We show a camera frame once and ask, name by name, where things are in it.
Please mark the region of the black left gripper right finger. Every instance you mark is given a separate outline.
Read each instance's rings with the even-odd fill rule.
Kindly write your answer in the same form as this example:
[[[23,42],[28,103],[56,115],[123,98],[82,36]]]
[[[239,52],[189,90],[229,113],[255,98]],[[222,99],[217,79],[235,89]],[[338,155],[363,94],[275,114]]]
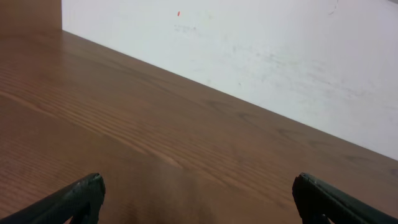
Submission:
[[[295,178],[292,195],[303,224],[397,224],[396,218],[308,173]]]

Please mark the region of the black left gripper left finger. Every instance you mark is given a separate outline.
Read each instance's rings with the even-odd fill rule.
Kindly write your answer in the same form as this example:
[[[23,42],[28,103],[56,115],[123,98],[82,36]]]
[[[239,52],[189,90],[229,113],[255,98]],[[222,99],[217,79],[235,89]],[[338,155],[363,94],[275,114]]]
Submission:
[[[89,174],[32,205],[13,213],[1,223],[97,224],[106,188],[99,173]]]

